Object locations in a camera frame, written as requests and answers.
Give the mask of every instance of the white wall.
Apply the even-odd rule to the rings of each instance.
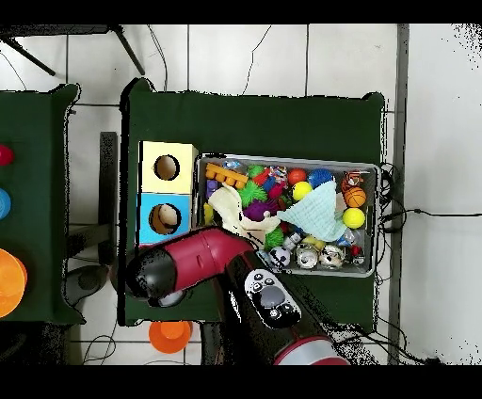
[[[405,206],[482,212],[482,58],[449,24],[411,24]],[[409,350],[480,362],[482,217],[411,214],[401,325]]]

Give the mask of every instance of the light blue cloth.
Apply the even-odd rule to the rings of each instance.
[[[343,213],[335,213],[336,182],[320,184],[310,191],[300,202],[286,211],[278,211],[276,216],[294,224],[326,243],[338,240],[346,230],[342,221]]]

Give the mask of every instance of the soccer ball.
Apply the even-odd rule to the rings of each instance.
[[[269,251],[269,260],[277,267],[286,267],[290,259],[291,252],[283,247],[274,247]]]

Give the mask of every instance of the yellow ball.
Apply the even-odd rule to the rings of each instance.
[[[343,213],[343,222],[350,229],[357,229],[365,222],[365,214],[358,208],[348,208]]]
[[[298,182],[293,188],[293,200],[302,200],[310,191],[312,191],[312,185],[308,182]]]

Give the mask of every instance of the orange bowl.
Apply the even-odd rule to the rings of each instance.
[[[11,313],[24,296],[26,269],[22,262],[0,249],[0,317]]]

